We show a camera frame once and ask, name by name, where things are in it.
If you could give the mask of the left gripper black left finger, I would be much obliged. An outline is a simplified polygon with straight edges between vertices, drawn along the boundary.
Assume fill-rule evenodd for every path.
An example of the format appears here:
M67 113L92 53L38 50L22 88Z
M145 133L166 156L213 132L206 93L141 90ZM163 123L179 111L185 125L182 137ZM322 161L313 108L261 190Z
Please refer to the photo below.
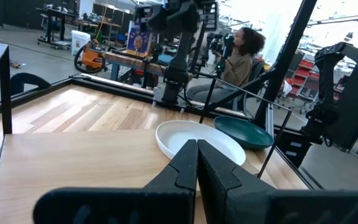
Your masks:
M41 196L34 223L193 223L198 145L188 140L142 188L62 187Z

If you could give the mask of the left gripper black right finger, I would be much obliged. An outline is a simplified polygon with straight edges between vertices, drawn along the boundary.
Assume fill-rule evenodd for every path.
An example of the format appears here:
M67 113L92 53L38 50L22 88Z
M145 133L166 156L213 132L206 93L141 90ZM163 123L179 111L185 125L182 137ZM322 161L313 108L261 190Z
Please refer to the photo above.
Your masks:
M198 141L198 182L208 223L358 224L358 191L278 190L205 140Z

